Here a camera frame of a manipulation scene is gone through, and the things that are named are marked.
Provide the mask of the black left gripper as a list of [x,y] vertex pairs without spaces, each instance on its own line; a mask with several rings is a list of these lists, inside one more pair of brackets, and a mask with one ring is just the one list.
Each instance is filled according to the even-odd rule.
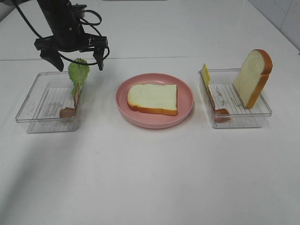
[[40,57],[59,71],[63,71],[64,63],[58,51],[62,52],[93,52],[100,71],[104,67],[104,53],[108,47],[107,37],[100,34],[86,33],[83,25],[96,26],[100,23],[89,23],[84,19],[85,14],[49,14],[45,18],[53,33],[52,36],[37,38],[34,46],[40,50]]

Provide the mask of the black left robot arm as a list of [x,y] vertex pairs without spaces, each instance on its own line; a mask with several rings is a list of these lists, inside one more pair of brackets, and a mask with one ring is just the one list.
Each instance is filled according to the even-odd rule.
[[86,10],[86,5],[73,5],[68,0],[39,0],[38,4],[47,20],[53,33],[52,36],[36,39],[34,45],[40,51],[40,57],[59,71],[62,71],[64,64],[62,59],[70,62],[75,61],[63,56],[60,52],[93,52],[99,70],[103,70],[103,61],[109,53],[107,37],[100,33],[97,35],[86,33],[84,25],[95,28],[100,25],[102,18],[93,10]]

